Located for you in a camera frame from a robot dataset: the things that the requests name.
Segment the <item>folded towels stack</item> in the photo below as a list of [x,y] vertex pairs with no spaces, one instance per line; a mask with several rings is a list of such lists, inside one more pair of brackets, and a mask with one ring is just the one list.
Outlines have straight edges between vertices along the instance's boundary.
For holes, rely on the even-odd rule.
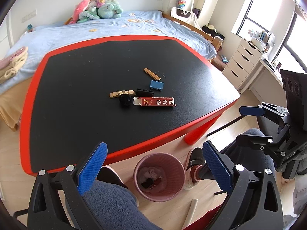
[[1,84],[16,76],[28,58],[28,47],[21,47],[1,60]]

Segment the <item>white wooden bar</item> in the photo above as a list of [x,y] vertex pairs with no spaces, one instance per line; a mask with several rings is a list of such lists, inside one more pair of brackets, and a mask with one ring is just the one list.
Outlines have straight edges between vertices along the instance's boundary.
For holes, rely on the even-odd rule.
[[194,213],[196,211],[197,205],[198,205],[198,199],[192,199],[190,207],[189,207],[189,211],[183,223],[182,229],[185,229],[186,227],[190,226]]

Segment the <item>tan wooden clip piece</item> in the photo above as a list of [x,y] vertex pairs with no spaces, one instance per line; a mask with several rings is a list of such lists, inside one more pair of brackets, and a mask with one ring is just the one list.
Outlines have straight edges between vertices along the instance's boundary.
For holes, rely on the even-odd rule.
[[134,90],[118,90],[115,92],[111,92],[109,97],[110,98],[118,98],[124,94],[130,95],[130,96],[134,96],[136,93]]

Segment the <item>white desk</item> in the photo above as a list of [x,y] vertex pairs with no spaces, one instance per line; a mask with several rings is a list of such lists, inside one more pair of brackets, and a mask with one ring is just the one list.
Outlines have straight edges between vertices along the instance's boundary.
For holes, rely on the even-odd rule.
[[260,59],[254,77],[255,79],[249,89],[260,102],[267,102],[282,107],[287,106],[286,94],[279,72],[273,71],[265,60]]

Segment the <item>red snack box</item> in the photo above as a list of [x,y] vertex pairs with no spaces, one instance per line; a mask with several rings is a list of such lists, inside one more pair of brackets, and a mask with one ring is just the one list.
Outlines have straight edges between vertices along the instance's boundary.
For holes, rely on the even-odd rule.
[[176,107],[173,97],[135,97],[133,98],[133,105]]

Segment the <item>red black table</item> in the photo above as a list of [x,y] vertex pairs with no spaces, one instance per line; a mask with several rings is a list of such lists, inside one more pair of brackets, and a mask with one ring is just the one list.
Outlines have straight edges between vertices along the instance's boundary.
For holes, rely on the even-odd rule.
[[107,164],[184,136],[194,144],[239,98],[229,80],[174,37],[92,39],[47,53],[23,107],[25,173],[61,171],[101,142]]

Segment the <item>pink plush toy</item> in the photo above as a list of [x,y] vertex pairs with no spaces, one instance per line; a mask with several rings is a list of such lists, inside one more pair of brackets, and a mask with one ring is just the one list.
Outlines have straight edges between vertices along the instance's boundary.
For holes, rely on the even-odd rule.
[[84,12],[91,0],[82,0],[75,8],[72,17],[67,21],[67,24],[74,24],[78,21],[79,14]]

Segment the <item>wooden stick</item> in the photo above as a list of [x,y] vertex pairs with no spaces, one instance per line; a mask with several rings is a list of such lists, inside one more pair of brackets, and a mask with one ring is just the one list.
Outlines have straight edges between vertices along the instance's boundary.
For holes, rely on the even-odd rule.
[[146,74],[148,74],[150,77],[152,77],[156,81],[160,81],[161,80],[161,78],[158,75],[156,75],[154,72],[150,71],[148,68],[144,68],[144,72]]

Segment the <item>bed with blue sheet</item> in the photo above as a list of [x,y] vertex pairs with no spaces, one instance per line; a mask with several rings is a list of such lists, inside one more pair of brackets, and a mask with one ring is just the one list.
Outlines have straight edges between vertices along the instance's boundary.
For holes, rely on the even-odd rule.
[[1,119],[11,129],[19,123],[31,78],[48,52],[89,39],[121,35],[175,37],[207,60],[216,57],[212,40],[207,40],[201,33],[165,18],[158,10],[126,12],[118,19],[38,26],[33,32],[23,35],[5,55],[9,57],[23,47],[28,49],[28,56],[17,74],[1,83]]

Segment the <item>white tote bag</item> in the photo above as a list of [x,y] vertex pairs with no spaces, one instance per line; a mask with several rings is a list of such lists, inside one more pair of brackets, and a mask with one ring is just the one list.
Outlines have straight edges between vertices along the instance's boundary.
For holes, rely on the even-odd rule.
[[180,21],[183,21],[188,24],[191,24],[196,18],[196,15],[193,12],[183,10],[177,7],[172,7],[170,15],[171,17],[179,19]]

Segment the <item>black plastic bracket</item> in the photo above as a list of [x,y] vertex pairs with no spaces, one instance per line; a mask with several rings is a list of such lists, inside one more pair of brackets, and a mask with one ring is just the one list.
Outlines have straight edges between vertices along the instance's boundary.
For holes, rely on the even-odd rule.
[[138,89],[135,91],[135,96],[136,96],[136,97],[150,98],[150,97],[154,97],[154,92],[153,92],[153,91],[150,91],[150,90],[138,88]]

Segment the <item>white drawer cabinet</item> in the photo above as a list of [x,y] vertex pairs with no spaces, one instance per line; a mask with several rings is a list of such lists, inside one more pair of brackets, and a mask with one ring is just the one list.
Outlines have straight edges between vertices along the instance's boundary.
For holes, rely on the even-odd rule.
[[263,53],[252,42],[241,39],[222,74],[237,90],[241,90],[262,55]]

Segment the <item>black and white shoe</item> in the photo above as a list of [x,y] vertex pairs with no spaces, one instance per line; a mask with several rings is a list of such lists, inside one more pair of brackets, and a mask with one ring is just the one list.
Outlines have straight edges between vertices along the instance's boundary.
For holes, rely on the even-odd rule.
[[205,164],[202,148],[196,146],[193,147],[187,154],[185,161],[185,190],[191,190],[194,188],[200,179],[196,175],[196,171]]

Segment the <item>striped green plush toy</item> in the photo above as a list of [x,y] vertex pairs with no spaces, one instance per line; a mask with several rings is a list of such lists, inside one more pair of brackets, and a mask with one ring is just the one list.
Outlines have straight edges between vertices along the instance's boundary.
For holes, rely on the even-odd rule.
[[89,20],[98,20],[100,16],[97,13],[97,7],[91,6],[78,15],[78,23],[83,23]]

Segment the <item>blue trouser leg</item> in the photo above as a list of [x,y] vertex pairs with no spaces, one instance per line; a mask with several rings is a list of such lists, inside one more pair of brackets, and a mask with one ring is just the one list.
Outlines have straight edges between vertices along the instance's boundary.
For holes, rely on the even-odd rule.
[[131,191],[120,185],[96,180],[83,199],[103,229],[160,229],[140,212]]

